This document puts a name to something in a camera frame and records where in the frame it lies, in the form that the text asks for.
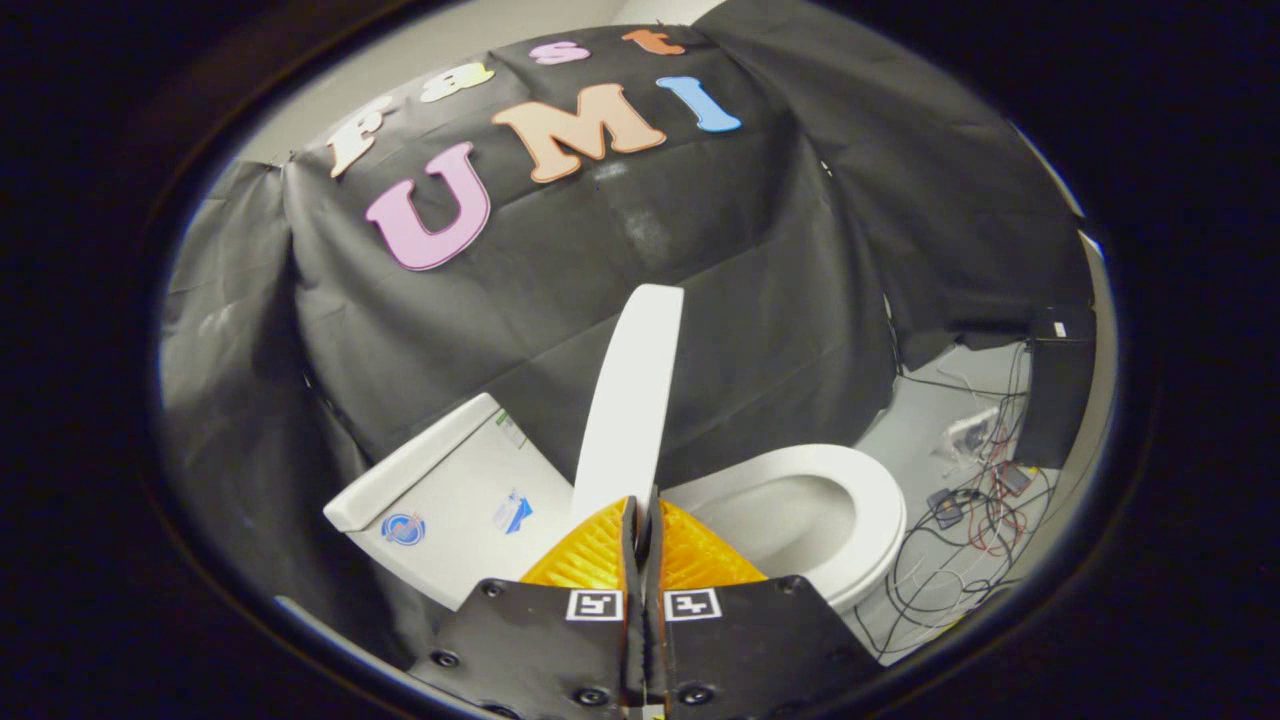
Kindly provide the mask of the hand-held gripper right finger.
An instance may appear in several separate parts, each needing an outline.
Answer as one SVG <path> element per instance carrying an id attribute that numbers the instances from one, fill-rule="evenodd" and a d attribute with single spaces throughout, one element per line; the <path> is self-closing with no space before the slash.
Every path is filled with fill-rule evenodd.
<path id="1" fill-rule="evenodd" d="M 768 577 L 655 498 L 645 577 L 646 700 L 658 719 L 812 719 L 883 673 L 805 577 Z"/>

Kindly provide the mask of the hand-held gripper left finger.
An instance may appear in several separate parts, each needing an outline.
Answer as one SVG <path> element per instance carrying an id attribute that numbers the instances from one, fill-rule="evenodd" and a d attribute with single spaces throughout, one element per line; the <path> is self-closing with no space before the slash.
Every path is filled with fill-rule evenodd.
<path id="1" fill-rule="evenodd" d="M 637 502 L 594 512 L 520 580 L 480 580 L 413 667 L 507 719 L 628 719 L 643 702 Z"/>

